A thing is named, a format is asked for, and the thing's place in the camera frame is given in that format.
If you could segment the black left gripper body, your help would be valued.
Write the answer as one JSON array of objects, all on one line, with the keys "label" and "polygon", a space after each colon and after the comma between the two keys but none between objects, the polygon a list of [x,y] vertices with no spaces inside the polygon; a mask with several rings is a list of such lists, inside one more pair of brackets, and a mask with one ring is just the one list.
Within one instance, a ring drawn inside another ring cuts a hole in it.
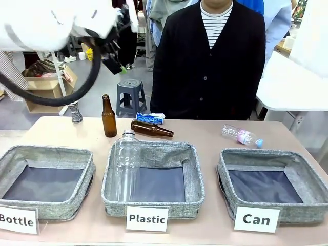
[{"label": "black left gripper body", "polygon": [[111,58],[116,62],[118,61],[118,51],[120,49],[120,46],[117,43],[118,38],[119,31],[118,28],[114,26],[105,39],[99,39],[98,45],[103,58]]}]

